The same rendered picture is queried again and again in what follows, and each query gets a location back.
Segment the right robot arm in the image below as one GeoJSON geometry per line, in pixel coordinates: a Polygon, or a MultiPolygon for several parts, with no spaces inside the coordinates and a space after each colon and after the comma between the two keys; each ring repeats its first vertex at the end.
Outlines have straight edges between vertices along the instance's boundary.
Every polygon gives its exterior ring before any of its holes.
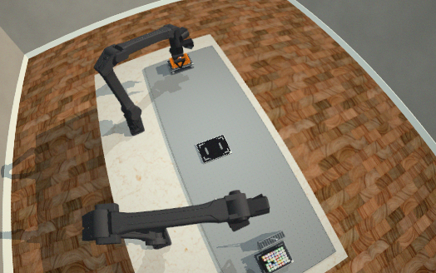
{"type": "Polygon", "coordinates": [[[230,221],[241,223],[250,217],[270,213],[268,198],[264,197],[260,194],[246,199],[245,193],[235,190],[224,198],[200,205],[140,212],[119,212],[116,203],[98,204],[95,210],[82,216],[82,240],[110,245],[121,244],[123,238],[138,239],[146,246],[157,244],[152,245],[156,250],[170,245],[165,230],[169,227],[230,221]]]}

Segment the orange tube rack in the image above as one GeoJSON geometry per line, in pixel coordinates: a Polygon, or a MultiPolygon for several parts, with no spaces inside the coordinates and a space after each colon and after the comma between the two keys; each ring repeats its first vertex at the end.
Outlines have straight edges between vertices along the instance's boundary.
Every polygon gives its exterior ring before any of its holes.
{"type": "MultiPolygon", "coordinates": [[[[186,61],[184,62],[184,64],[183,64],[183,66],[184,65],[186,65],[186,64],[188,64],[188,63],[191,63],[190,62],[190,59],[189,59],[189,57],[187,56],[187,54],[186,53],[184,53],[184,57],[182,57],[182,58],[185,58],[186,59],[186,61]]],[[[182,59],[181,58],[181,59],[182,59]]],[[[178,66],[173,62],[173,58],[169,58],[170,59],[170,63],[171,63],[171,65],[172,65],[172,68],[174,69],[174,68],[177,68],[178,66]],[[174,63],[174,64],[173,64],[174,63]]],[[[181,62],[178,62],[178,64],[179,64],[179,66],[181,65],[181,62]]]]}

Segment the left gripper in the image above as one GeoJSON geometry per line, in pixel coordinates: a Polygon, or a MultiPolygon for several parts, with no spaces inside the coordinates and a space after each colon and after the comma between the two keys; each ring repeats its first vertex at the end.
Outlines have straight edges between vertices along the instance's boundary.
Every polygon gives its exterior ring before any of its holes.
{"type": "MultiPolygon", "coordinates": [[[[179,45],[180,46],[180,45],[179,45]]],[[[179,46],[177,46],[177,47],[179,47],[179,46]]],[[[183,64],[184,64],[184,62],[186,61],[186,59],[185,58],[179,58],[178,59],[178,57],[184,57],[184,53],[181,53],[181,54],[178,54],[177,53],[177,47],[171,47],[171,48],[169,48],[170,50],[169,50],[169,52],[171,53],[171,56],[172,56],[172,58],[173,58],[173,61],[174,61],[174,63],[179,67],[179,68],[182,68],[182,66],[183,66],[183,64]],[[178,62],[182,62],[182,64],[181,64],[181,66],[179,66],[179,64],[177,64],[178,62]]]]}

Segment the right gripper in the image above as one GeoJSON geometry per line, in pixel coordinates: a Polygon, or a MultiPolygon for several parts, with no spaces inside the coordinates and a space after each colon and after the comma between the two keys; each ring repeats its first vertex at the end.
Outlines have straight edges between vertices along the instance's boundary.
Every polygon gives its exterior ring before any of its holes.
{"type": "Polygon", "coordinates": [[[228,225],[232,229],[232,231],[238,231],[239,229],[248,226],[250,224],[249,220],[243,221],[241,223],[234,223],[233,221],[230,221],[228,225]]]}

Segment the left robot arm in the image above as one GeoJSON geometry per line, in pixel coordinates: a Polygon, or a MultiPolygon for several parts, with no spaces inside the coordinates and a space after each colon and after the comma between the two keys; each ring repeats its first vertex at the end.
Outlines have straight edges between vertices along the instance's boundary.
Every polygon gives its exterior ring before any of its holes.
{"type": "Polygon", "coordinates": [[[189,35],[190,33],[185,27],[181,27],[180,29],[177,26],[166,24],[164,27],[133,38],[127,42],[119,43],[117,45],[113,44],[109,47],[106,47],[101,56],[98,58],[94,69],[99,72],[102,78],[106,81],[107,85],[110,87],[111,91],[114,92],[113,94],[115,95],[116,99],[121,102],[121,111],[124,113],[123,116],[126,118],[127,125],[129,126],[130,133],[132,135],[144,130],[144,126],[141,122],[141,109],[136,106],[127,95],[125,89],[113,71],[114,66],[117,63],[126,60],[130,54],[165,39],[169,39],[171,47],[177,47],[180,45],[176,49],[177,53],[181,54],[184,52],[183,47],[188,49],[192,49],[194,47],[194,42],[192,39],[186,39],[189,37],[189,35]]]}

